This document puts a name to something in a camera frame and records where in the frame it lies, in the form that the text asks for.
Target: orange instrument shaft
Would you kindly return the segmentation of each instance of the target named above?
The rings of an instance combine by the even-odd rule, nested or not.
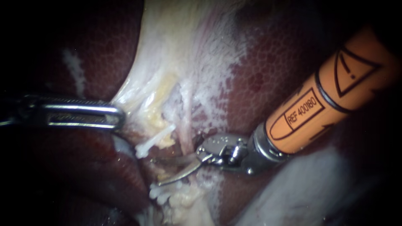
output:
[[[400,61],[370,27],[363,28],[269,116],[268,139],[280,152],[298,152],[394,83],[400,72]]]

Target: metal grasper jaw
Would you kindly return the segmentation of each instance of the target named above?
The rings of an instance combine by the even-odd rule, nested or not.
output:
[[[208,137],[196,149],[196,158],[176,175],[161,180],[159,186],[180,180],[198,170],[203,165],[216,166],[221,170],[242,172],[243,158],[247,155],[248,137],[234,134],[215,134]]]
[[[125,113],[103,101],[54,95],[23,94],[2,97],[6,115],[0,126],[96,128],[117,130],[125,122]]]

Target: warning triangle symbol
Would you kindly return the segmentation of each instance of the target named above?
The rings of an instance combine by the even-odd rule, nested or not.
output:
[[[346,95],[355,86],[365,80],[381,65],[366,60],[345,47],[341,48],[335,58],[335,85],[339,98]]]

